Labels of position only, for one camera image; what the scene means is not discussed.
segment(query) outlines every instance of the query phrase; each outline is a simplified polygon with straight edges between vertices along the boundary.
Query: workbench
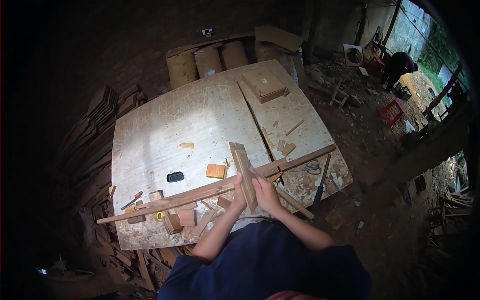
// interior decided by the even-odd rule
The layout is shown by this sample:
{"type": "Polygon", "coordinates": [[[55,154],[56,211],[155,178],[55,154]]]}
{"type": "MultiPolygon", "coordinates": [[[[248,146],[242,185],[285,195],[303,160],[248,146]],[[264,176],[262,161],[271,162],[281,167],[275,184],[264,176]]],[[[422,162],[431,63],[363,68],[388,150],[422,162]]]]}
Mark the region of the workbench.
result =
{"type": "MultiPolygon", "coordinates": [[[[294,143],[296,148],[286,157],[287,161],[312,153],[334,144],[322,119],[290,75],[276,60],[259,62],[224,71],[184,85],[138,107],[116,122],[112,150],[112,185],[115,215],[135,194],[143,191],[139,200],[149,202],[150,192],[163,190],[165,197],[186,192],[219,179],[205,176],[207,164],[229,165],[227,177],[236,174],[228,142],[245,145],[249,160],[254,167],[270,162],[269,153],[262,136],[270,148],[274,160],[284,156],[276,150],[279,140],[294,143]],[[264,104],[242,82],[242,73],[265,67],[290,91],[264,104]],[[258,122],[255,124],[251,110],[258,122]],[[291,134],[285,134],[299,121],[302,125],[291,134]],[[181,171],[184,180],[167,182],[167,175],[181,171]]],[[[338,148],[332,158],[325,181],[322,198],[345,188],[352,183],[351,173],[338,148]]],[[[318,158],[323,168],[326,155],[318,158]]],[[[313,203],[320,184],[320,175],[307,172],[284,172],[282,189],[303,206],[313,203]]],[[[233,200],[234,192],[223,197],[233,200]]],[[[225,209],[216,205],[218,197],[205,199],[217,212],[203,231],[205,235],[225,209]]],[[[296,212],[281,199],[283,206],[296,212]]],[[[197,220],[208,210],[197,202],[197,220]]],[[[246,209],[242,217],[270,215],[257,207],[251,214],[246,209]]],[[[169,236],[155,214],[146,215],[146,221],[128,224],[117,221],[117,234],[122,249],[152,249],[196,243],[200,237],[193,234],[194,227],[185,227],[182,232],[169,236]]],[[[261,218],[244,218],[233,231],[261,218]]]]}

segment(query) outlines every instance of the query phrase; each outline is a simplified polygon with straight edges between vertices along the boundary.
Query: workshop floor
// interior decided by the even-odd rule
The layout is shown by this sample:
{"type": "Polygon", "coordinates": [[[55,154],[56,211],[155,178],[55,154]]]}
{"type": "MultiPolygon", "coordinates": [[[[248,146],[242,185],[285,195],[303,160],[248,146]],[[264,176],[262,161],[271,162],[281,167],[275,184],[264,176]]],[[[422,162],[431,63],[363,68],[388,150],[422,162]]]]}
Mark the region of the workshop floor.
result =
{"type": "Polygon", "coordinates": [[[343,78],[342,90],[363,101],[359,108],[345,105],[342,112],[328,105],[330,97],[312,91],[312,104],[333,135],[354,179],[345,191],[322,201],[315,212],[315,225],[331,234],[338,244],[353,245],[372,276],[373,299],[388,299],[416,261],[420,236],[425,232],[424,217],[450,180],[451,164],[446,161],[424,173],[427,189],[410,207],[403,201],[387,208],[369,207],[361,197],[360,181],[371,184],[369,180],[376,178],[396,156],[400,137],[406,132],[405,120],[416,130],[415,121],[427,123],[421,110],[431,101],[428,87],[433,85],[421,72],[403,75],[400,81],[408,85],[413,96],[404,102],[407,112],[389,129],[378,111],[395,97],[385,92],[378,79],[370,76],[367,80],[357,68],[345,66],[343,53],[334,53],[329,60],[307,66],[306,70],[312,82],[329,89],[343,78]],[[367,81],[380,96],[368,94],[367,81]],[[344,218],[338,230],[333,230],[324,219],[333,208],[344,218]],[[362,229],[358,228],[360,221],[364,222],[362,229]]]}

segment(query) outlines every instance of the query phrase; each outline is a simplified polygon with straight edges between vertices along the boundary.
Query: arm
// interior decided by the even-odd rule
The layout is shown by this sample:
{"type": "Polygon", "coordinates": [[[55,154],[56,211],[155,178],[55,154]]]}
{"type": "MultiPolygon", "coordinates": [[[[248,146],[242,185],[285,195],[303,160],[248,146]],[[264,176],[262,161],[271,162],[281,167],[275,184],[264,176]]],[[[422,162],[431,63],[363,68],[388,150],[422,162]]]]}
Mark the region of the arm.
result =
{"type": "Polygon", "coordinates": [[[237,173],[233,184],[235,185],[235,196],[225,214],[215,223],[209,232],[197,243],[192,251],[192,256],[212,262],[220,253],[220,250],[227,239],[233,225],[240,214],[247,207],[245,196],[241,189],[242,176],[237,173]]]}
{"type": "Polygon", "coordinates": [[[290,231],[312,251],[322,251],[333,246],[333,239],[325,232],[305,223],[282,206],[273,184],[255,174],[252,179],[257,194],[258,205],[282,222],[290,231]]]}

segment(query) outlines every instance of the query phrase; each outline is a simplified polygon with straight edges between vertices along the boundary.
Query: scissors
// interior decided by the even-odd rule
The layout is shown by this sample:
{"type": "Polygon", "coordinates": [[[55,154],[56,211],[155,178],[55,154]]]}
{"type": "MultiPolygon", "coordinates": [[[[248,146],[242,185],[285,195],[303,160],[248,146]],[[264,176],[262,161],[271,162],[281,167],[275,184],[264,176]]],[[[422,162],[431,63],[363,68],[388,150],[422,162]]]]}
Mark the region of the scissors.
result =
{"type": "Polygon", "coordinates": [[[291,172],[302,172],[307,171],[309,174],[312,175],[319,175],[322,169],[320,169],[320,162],[318,159],[311,160],[307,163],[307,165],[300,170],[290,170],[291,172]]]}

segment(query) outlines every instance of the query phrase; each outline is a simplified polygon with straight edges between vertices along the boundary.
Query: navy shirt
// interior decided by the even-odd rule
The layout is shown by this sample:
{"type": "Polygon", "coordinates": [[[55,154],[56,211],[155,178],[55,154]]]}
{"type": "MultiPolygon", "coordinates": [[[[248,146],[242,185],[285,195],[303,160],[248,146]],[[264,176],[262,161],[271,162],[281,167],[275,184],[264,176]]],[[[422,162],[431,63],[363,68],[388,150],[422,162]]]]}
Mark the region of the navy shirt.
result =
{"type": "Polygon", "coordinates": [[[157,299],[265,300],[285,290],[368,299],[372,282],[352,246],[313,252],[283,224],[262,221],[230,233],[211,264],[179,256],[157,299]]]}

